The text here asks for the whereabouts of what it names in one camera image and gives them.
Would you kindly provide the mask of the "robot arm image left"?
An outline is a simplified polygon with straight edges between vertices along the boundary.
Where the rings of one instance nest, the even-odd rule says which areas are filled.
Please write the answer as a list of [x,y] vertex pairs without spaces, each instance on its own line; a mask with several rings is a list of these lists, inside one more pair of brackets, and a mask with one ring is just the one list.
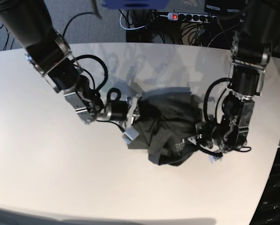
[[[0,20],[26,50],[30,64],[51,85],[55,92],[63,91],[80,119],[93,121],[130,121],[132,112],[121,92],[112,88],[104,103],[99,93],[108,80],[106,64],[97,56],[74,57],[65,38],[54,29],[48,9],[42,0],[0,0]],[[78,61],[93,59],[104,71],[104,79],[90,88],[89,79]]]

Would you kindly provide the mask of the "robot arm image right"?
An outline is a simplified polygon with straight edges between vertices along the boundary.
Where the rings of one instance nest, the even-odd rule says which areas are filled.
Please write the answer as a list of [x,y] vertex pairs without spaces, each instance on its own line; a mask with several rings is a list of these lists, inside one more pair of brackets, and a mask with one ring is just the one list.
[[[228,77],[214,81],[206,91],[203,104],[204,121],[196,124],[194,145],[207,154],[221,157],[230,151],[248,152],[247,135],[255,102],[260,96],[273,42],[280,34],[280,0],[250,0],[234,13],[217,20],[243,17],[241,28],[231,45]],[[207,114],[209,95],[217,84],[226,82],[228,95],[222,102],[221,122]]]

